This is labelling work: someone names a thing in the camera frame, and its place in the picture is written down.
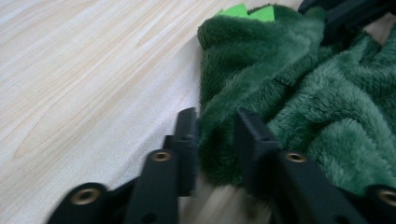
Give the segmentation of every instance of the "wooden surface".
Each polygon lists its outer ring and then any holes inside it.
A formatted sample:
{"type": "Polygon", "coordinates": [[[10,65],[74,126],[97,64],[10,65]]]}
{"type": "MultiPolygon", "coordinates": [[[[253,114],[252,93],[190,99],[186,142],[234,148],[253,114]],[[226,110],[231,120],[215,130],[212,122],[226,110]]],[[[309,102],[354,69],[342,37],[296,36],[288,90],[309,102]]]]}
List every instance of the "wooden surface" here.
{"type": "MultiPolygon", "coordinates": [[[[199,106],[198,26],[238,3],[1,1],[0,223],[44,223],[71,188],[136,177],[177,112],[199,106]]],[[[370,30],[383,41],[393,22],[370,30]]],[[[181,223],[268,219],[249,204],[243,189],[200,178],[196,197],[180,201],[181,223]]]]}

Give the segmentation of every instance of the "black bracket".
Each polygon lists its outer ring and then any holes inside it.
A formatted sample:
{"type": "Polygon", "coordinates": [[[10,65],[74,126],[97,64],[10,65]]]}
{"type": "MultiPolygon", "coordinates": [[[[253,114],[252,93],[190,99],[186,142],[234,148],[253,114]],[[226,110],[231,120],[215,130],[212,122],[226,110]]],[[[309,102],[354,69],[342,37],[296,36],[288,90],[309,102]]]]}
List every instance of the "black bracket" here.
{"type": "Polygon", "coordinates": [[[388,12],[396,15],[394,0],[304,0],[298,10],[305,13],[311,7],[327,11],[324,46],[352,37],[388,12]]]}
{"type": "Polygon", "coordinates": [[[281,150],[258,115],[240,109],[234,127],[247,192],[270,200],[274,223],[396,223],[396,189],[371,186],[358,197],[334,187],[307,155],[281,150]]]}
{"type": "Polygon", "coordinates": [[[177,197],[195,190],[197,138],[195,110],[185,109],[178,114],[175,135],[147,155],[138,178],[114,190],[98,183],[72,189],[48,223],[178,223],[177,197]]]}

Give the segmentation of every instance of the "green fleece blanket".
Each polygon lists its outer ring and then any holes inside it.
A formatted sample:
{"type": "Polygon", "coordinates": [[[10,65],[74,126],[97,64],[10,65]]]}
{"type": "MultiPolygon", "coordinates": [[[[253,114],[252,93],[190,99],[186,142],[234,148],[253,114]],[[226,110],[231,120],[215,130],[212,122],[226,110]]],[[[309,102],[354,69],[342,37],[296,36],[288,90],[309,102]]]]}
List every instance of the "green fleece blanket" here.
{"type": "Polygon", "coordinates": [[[357,194],[396,187],[396,28],[384,47],[362,33],[325,48],[323,10],[271,10],[274,21],[220,12],[198,30],[202,170],[215,184],[241,183],[233,119],[244,107],[335,186],[357,194]]]}

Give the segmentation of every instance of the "metal grommet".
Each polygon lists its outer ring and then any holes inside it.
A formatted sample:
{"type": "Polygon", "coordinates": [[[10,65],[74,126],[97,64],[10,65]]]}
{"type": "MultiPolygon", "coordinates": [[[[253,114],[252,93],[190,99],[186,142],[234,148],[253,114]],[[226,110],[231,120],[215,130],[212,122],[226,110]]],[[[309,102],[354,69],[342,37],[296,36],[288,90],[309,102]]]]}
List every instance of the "metal grommet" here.
{"type": "Polygon", "coordinates": [[[376,195],[384,203],[387,203],[389,205],[396,207],[396,192],[393,192],[393,191],[390,191],[387,189],[380,189],[376,195]]]}
{"type": "Polygon", "coordinates": [[[288,159],[289,161],[294,161],[294,162],[306,162],[306,157],[298,154],[298,153],[294,153],[294,152],[290,152],[288,154],[286,154],[286,159],[288,159]]]}
{"type": "Polygon", "coordinates": [[[70,201],[73,204],[83,205],[94,202],[100,196],[99,189],[82,189],[75,193],[70,201]]]}
{"type": "Polygon", "coordinates": [[[168,161],[169,159],[171,159],[171,154],[167,152],[157,152],[152,155],[152,159],[154,161],[168,161]]]}

